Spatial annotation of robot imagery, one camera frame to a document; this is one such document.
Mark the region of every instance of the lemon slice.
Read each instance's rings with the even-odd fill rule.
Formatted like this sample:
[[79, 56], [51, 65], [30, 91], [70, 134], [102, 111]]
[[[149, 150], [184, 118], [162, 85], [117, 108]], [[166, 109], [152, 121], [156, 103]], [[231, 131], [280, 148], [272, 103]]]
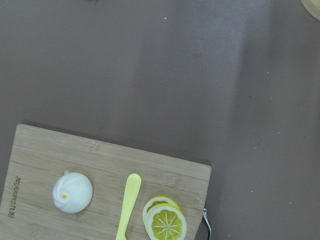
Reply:
[[145, 228], [151, 240], [184, 240], [187, 234], [185, 216], [168, 203], [150, 208], [145, 216]]
[[179, 205], [174, 200], [172, 200], [171, 198], [169, 198], [167, 196], [155, 196], [155, 197], [151, 198], [145, 204], [145, 206], [143, 208], [142, 220], [143, 220], [144, 225], [146, 225], [147, 212], [157, 204], [170, 204], [170, 205], [174, 206], [175, 208], [177, 208], [181, 212], [181, 209], [180, 209]]

